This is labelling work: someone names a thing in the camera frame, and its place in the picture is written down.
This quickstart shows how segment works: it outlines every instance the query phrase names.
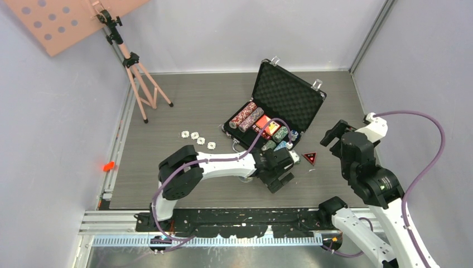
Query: red triangle marker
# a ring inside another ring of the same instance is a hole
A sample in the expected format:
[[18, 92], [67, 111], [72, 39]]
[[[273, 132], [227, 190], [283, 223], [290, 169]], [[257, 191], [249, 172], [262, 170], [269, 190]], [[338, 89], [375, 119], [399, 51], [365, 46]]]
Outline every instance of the red triangle marker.
[[304, 158], [307, 159], [307, 161], [309, 161], [309, 163], [313, 165], [315, 165], [315, 157], [317, 157], [317, 153], [316, 152], [308, 152], [306, 154], [303, 154]]

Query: pink board with holes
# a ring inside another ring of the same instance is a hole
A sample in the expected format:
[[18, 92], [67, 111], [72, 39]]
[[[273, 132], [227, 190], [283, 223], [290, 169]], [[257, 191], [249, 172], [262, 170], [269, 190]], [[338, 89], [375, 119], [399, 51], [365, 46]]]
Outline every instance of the pink board with holes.
[[104, 27], [95, 16], [107, 9], [123, 16], [149, 0], [4, 0], [28, 30], [55, 56]]

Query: tripod leg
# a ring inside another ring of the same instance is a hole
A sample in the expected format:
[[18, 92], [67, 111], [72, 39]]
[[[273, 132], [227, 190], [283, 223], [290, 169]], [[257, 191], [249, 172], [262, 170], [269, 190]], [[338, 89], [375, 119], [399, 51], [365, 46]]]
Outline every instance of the tripod leg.
[[143, 64], [141, 63], [138, 63], [138, 66], [141, 68], [141, 70], [143, 70], [144, 74], [146, 75], [146, 77], [151, 81], [151, 83], [155, 86], [155, 105], [156, 105], [156, 97], [157, 97], [157, 90], [160, 92], [161, 96], [163, 96], [163, 98], [166, 100], [167, 104], [169, 104], [169, 106], [173, 107], [174, 104], [172, 103], [172, 101], [169, 100], [169, 98], [167, 97], [167, 95], [162, 91], [162, 89], [160, 88], [160, 86], [158, 85], [158, 83], [156, 83], [156, 81], [151, 77], [151, 75], [149, 74], [148, 70], [143, 66]]
[[148, 102], [151, 104], [151, 108], [156, 109], [156, 104], [153, 103], [153, 97], [151, 96], [151, 93], [149, 92], [148, 87], [144, 83], [144, 80], [141, 77], [141, 74], [139, 73], [138, 69], [136, 68], [135, 65], [131, 66], [131, 69], [132, 69], [132, 72], [134, 73], [134, 76], [138, 79], [138, 82], [141, 85], [141, 88], [143, 89], [143, 92], [146, 95]]
[[144, 112], [143, 103], [141, 103], [140, 96], [138, 94], [138, 89], [136, 88], [136, 85], [134, 84], [132, 72], [130, 71], [129, 68], [126, 68], [126, 69], [127, 69], [128, 79], [130, 79], [130, 83], [132, 83], [134, 96], [136, 97], [136, 101], [138, 102], [139, 110], [141, 111], [141, 115], [143, 116], [144, 123], [147, 124], [148, 118], [146, 117], [146, 113]]

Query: white wall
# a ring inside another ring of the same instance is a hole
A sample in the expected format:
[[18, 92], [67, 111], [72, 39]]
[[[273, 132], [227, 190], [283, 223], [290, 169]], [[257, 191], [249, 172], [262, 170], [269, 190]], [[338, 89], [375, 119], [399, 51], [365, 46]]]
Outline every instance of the white wall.
[[348, 69], [384, 0], [151, 0], [123, 18], [151, 72]]
[[[366, 111], [418, 110], [445, 128], [445, 152], [408, 202], [441, 267], [473, 262], [472, 13], [471, 1], [399, 0], [355, 72]], [[425, 119], [385, 119], [389, 131], [378, 153], [407, 189], [437, 152], [440, 137]]]
[[0, 1], [0, 266], [70, 265], [127, 89], [102, 33], [50, 58]]

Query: case latch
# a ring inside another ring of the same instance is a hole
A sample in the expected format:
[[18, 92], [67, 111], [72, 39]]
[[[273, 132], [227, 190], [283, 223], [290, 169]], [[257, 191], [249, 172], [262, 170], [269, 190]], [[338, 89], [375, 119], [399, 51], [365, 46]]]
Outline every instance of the case latch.
[[322, 81], [320, 81], [318, 79], [315, 80], [315, 82], [312, 84], [312, 88], [314, 90], [319, 90], [321, 86], [322, 86]]
[[276, 65], [278, 65], [278, 62], [279, 62], [280, 60], [281, 60], [281, 59], [278, 58], [278, 56], [274, 56], [274, 58], [271, 60], [271, 64], [272, 64], [273, 66], [276, 66]]

